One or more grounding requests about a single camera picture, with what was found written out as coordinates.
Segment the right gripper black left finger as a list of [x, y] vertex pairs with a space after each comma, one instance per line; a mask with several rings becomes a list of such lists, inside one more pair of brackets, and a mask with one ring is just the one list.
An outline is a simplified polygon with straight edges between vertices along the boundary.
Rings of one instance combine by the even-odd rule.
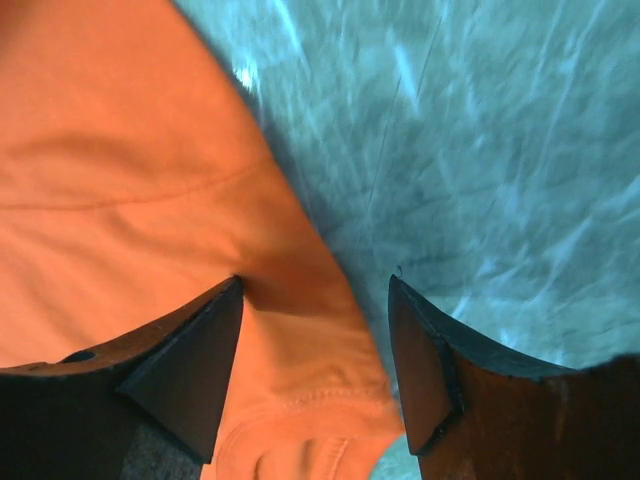
[[1, 372], [5, 479], [197, 479], [212, 461], [243, 314], [231, 277], [58, 363]]

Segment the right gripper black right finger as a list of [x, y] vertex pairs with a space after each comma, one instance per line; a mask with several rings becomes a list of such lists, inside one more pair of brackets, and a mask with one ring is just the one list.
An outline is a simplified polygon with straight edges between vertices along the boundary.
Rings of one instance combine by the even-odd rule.
[[388, 315], [410, 453], [425, 479], [635, 479], [639, 358], [536, 359], [455, 320], [398, 277]]

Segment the orange t shirt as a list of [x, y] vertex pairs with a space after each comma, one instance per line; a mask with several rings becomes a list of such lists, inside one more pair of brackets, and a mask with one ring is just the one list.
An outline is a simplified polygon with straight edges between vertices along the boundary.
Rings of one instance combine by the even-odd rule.
[[1, 5], [1, 363], [58, 361], [232, 275], [207, 479], [366, 479], [403, 427], [348, 282], [168, 1]]

